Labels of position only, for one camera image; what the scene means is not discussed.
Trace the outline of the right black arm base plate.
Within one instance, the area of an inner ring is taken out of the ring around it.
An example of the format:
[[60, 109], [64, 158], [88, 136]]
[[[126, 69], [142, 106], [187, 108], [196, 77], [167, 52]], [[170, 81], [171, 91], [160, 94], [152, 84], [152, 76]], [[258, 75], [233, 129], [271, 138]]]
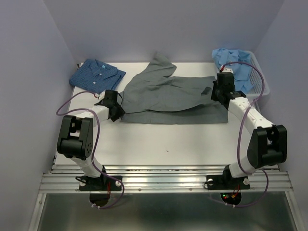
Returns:
[[233, 178], [229, 166], [220, 175], [206, 175], [205, 178], [204, 188], [208, 190], [250, 189], [248, 177]]

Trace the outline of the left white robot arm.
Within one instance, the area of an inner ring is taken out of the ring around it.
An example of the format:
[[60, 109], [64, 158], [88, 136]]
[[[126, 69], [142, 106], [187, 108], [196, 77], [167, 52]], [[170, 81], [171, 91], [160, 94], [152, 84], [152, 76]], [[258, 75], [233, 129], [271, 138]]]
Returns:
[[99, 129], [103, 121], [115, 122], [123, 117], [123, 98], [114, 90], [95, 93], [94, 97], [98, 102], [90, 109], [77, 109], [78, 115], [71, 115], [70, 111], [56, 111], [58, 116], [62, 116], [57, 152], [75, 162], [84, 173], [76, 177], [80, 191], [104, 191], [109, 188], [119, 191], [123, 188], [122, 177], [107, 175], [105, 167], [94, 156], [100, 134], [93, 130]]

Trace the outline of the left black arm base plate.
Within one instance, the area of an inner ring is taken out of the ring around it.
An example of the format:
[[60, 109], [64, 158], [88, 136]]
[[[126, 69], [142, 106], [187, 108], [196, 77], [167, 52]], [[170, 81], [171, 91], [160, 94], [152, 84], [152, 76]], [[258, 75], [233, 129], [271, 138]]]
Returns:
[[105, 177], [104, 175], [98, 178], [91, 178], [88, 176], [75, 177], [79, 182], [79, 190], [82, 192], [121, 191], [122, 186], [120, 181], [122, 180], [122, 176], [113, 176], [113, 178], [115, 178], [115, 180]]

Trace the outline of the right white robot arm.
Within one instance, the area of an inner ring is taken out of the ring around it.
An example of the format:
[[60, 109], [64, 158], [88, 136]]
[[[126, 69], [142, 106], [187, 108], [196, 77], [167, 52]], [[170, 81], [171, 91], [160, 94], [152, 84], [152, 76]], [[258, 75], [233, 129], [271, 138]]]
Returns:
[[246, 95], [235, 90], [233, 73], [219, 72], [213, 82], [211, 99], [221, 103], [241, 122], [251, 135], [246, 155], [225, 167], [219, 177], [222, 184], [232, 188], [240, 179], [264, 166], [284, 163], [287, 159], [287, 129], [267, 120], [252, 106]]

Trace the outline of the grey long sleeve shirt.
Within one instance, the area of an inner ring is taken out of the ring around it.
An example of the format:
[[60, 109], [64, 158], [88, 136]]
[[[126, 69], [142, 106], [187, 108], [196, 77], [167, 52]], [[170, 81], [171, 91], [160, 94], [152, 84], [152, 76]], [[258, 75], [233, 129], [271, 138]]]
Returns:
[[147, 67], [120, 93], [124, 123], [225, 124], [228, 111], [211, 100], [214, 76], [177, 77], [177, 67], [156, 53]]

